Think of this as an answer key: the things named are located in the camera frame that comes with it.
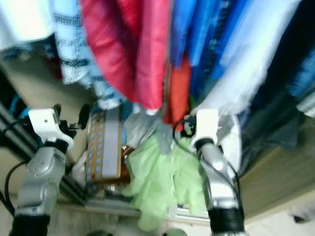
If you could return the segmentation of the dark hanging garment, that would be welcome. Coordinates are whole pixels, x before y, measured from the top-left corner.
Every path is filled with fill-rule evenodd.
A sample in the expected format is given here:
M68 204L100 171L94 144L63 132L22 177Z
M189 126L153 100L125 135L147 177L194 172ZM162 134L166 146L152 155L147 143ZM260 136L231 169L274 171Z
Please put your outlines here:
M289 92L301 64L315 49L315 0L301 0L283 33L266 79L254 97L242 130L241 167L258 159L269 144L293 148L303 116Z

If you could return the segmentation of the pale bluish white garment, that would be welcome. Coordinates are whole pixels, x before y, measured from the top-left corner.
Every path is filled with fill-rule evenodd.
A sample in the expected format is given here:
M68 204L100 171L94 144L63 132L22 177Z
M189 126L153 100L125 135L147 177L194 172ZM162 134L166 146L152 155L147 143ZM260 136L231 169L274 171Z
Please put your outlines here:
M219 65L224 69L193 114L218 110L243 112L265 79L282 34L302 0L249 0L230 37Z

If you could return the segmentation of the blue hanging garment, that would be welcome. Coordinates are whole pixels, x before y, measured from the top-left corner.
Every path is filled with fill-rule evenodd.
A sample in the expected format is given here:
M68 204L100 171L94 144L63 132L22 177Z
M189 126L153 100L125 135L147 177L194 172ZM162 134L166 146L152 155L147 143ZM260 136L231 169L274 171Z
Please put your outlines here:
M197 101L211 89L225 71L223 52L249 0L175 0L170 56L180 69L192 66L190 94Z

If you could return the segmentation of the orange hanging garment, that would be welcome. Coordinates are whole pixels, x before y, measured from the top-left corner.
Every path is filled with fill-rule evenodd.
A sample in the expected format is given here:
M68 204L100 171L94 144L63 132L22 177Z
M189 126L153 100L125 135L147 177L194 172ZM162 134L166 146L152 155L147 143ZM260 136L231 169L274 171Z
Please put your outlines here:
M175 124L189 114L189 84L191 81L192 66L187 55L182 61L181 67L171 69L169 95L167 108L164 115L164 123Z

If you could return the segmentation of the orange patterned box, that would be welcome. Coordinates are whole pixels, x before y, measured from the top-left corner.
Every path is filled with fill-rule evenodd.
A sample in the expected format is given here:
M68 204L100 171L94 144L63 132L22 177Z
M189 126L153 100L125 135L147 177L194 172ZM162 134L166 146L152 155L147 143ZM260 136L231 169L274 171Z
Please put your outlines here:
M122 113L94 109L88 123L85 179L89 183L128 184L130 174L124 160Z

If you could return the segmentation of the light blue checked garment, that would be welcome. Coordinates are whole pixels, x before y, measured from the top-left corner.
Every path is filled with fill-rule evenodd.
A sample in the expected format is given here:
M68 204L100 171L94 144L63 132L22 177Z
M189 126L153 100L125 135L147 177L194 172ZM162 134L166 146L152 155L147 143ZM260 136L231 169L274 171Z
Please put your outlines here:
M102 110L116 108L124 97L105 80L88 46L79 0L52 0L55 41L62 82L93 88Z

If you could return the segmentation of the metal wardrobe door rail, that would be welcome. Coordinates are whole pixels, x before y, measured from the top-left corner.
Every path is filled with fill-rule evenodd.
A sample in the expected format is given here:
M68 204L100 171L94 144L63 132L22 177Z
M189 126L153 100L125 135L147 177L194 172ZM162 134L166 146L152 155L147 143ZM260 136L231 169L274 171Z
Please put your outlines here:
M140 211L131 207L128 202L121 202L118 200L99 200L89 199L84 205L70 202L69 198L63 196L58 200L57 207L65 207L67 209L74 209L78 211L87 211L91 213L108 213L121 214L124 216L139 216ZM207 214L196 216L189 212L189 209L178 207L171 210L165 219L166 222L187 223L192 225L209 226L210 220Z

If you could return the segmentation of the red hanging garment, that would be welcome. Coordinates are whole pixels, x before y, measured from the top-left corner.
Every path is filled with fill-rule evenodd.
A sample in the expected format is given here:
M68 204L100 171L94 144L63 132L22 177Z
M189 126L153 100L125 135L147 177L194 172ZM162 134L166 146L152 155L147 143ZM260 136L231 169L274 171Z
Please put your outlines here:
M162 106L171 0L79 0L96 65L126 99Z

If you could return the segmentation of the grey plastic bag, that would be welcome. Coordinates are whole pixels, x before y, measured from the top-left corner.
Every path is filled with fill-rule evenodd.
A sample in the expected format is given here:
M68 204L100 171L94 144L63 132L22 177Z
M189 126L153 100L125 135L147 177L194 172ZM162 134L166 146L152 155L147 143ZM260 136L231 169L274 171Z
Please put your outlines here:
M162 112L150 115L139 104L133 104L132 113L123 123L126 131L125 145L136 149L151 135L156 134L160 151L164 154L170 153L173 148L172 126L164 123L161 115Z

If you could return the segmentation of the white hanging garment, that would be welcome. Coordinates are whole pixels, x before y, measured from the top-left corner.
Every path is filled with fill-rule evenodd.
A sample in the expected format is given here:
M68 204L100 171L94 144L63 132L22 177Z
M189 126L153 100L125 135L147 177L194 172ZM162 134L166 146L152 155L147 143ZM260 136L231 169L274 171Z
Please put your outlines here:
M0 0L0 49L43 40L54 33L53 0Z

